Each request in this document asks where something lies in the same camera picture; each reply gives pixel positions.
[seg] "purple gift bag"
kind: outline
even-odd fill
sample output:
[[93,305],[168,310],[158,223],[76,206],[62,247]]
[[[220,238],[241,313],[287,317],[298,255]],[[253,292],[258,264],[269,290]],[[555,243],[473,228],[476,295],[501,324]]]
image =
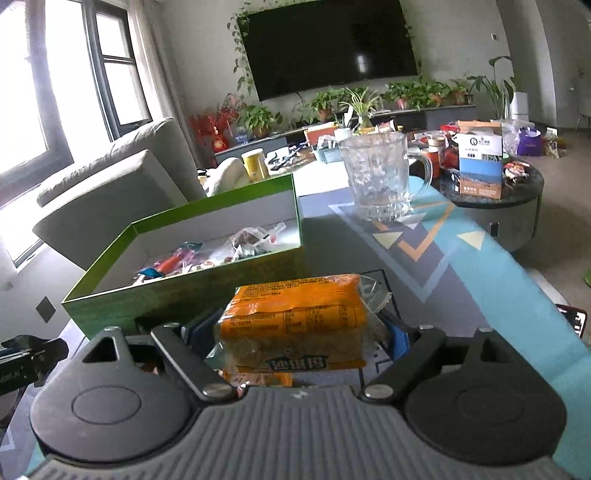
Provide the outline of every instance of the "purple gift bag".
[[518,156],[541,157],[542,156],[542,134],[539,130],[522,128],[519,131]]

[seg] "gray sofa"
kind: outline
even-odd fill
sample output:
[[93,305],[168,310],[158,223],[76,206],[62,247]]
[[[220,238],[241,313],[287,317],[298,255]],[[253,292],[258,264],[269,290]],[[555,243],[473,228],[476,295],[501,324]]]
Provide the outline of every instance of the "gray sofa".
[[205,197],[178,123],[152,122],[41,184],[33,232],[87,270],[131,223]]

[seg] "yellow canister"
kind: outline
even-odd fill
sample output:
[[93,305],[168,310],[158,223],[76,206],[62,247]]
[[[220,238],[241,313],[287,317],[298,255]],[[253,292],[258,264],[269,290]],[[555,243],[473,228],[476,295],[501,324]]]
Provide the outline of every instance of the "yellow canister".
[[[244,160],[244,166],[252,181],[260,181],[269,178],[269,170],[265,164],[265,154],[262,148],[250,150],[250,152],[242,154],[242,159]],[[251,169],[252,171],[258,172],[256,174],[256,179],[252,176]]]
[[244,162],[244,166],[251,181],[263,180],[261,165],[258,158],[258,150],[252,150],[242,154],[242,161]]

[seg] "clear glass cup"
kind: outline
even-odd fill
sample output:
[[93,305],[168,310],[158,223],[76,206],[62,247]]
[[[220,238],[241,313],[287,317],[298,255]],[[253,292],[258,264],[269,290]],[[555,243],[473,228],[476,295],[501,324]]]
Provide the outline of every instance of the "clear glass cup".
[[[410,201],[433,179],[431,161],[422,154],[410,154],[406,135],[399,132],[358,135],[339,144],[355,197],[357,214],[367,220],[392,220],[410,211]],[[408,190],[409,158],[425,165],[424,184],[411,194]]]

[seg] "tv stand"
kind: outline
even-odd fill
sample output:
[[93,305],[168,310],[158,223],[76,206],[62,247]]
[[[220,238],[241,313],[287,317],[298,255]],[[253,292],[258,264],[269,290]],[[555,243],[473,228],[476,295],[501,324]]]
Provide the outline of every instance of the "tv stand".
[[[388,110],[373,114],[370,117],[372,125],[379,125],[394,120],[397,125],[404,127],[403,131],[412,130],[439,130],[440,125],[446,125],[456,120],[477,120],[476,105],[441,106],[437,108],[424,108],[421,110]],[[245,145],[237,145],[216,154],[217,163],[220,164],[227,158],[238,157],[243,153],[262,148],[268,154],[271,151],[286,147],[292,143],[305,141],[304,130],[309,127],[301,127],[295,130],[282,132],[270,137],[248,142]]]

